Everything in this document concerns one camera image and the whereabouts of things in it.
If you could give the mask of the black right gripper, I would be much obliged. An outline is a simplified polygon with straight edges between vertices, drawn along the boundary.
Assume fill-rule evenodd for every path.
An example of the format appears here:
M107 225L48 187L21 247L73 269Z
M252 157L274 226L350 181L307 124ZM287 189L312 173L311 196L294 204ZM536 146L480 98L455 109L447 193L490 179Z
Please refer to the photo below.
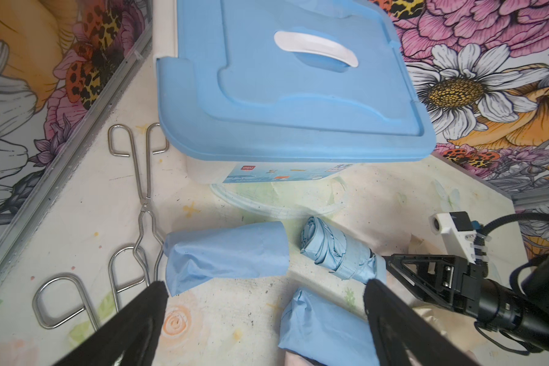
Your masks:
M477 316L487 265L459 256L393 254L386 268L413 296L455 313Z

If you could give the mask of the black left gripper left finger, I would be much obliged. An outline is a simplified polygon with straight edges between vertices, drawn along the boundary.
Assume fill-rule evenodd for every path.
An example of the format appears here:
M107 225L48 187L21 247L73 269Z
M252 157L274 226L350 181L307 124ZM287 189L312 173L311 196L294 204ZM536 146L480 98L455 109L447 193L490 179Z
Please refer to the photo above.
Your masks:
M57 365L151 365L169 299L164 282L153 282Z

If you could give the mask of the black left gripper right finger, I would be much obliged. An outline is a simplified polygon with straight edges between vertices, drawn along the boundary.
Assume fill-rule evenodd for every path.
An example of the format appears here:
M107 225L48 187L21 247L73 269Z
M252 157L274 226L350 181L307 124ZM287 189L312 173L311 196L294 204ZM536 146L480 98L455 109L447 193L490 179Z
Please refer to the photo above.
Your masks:
M381 365L476 365L427 324L384 283L373 279L364 290L364 308Z

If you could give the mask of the blue umbrella sleeve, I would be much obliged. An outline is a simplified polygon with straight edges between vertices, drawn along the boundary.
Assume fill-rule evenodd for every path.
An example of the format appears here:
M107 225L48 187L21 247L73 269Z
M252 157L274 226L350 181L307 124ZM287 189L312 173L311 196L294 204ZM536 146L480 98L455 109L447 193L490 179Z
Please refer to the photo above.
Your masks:
M283 311L278 347L323 365L380 363L368 323L307 288Z
M166 285L172 296L215 278L284 276L291 261L281 222L169 233L163 252L168 258Z

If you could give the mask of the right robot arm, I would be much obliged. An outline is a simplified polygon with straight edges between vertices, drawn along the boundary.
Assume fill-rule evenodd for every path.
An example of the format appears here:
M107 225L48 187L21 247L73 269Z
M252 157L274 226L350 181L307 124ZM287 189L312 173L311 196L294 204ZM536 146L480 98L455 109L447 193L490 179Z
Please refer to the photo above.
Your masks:
M518 355L549 352L549 255L516 268L509 287L459 256L400 254L385 261L418 300L473 318L482 336L499 332L521 345Z

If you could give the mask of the blue lidded plastic storage box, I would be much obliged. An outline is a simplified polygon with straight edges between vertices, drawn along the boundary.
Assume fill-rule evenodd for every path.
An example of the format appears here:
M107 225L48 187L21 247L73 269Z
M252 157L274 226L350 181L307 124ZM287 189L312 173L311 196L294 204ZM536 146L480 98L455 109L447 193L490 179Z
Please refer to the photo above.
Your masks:
M160 127L202 183L423 160L436 133L369 1L156 1Z

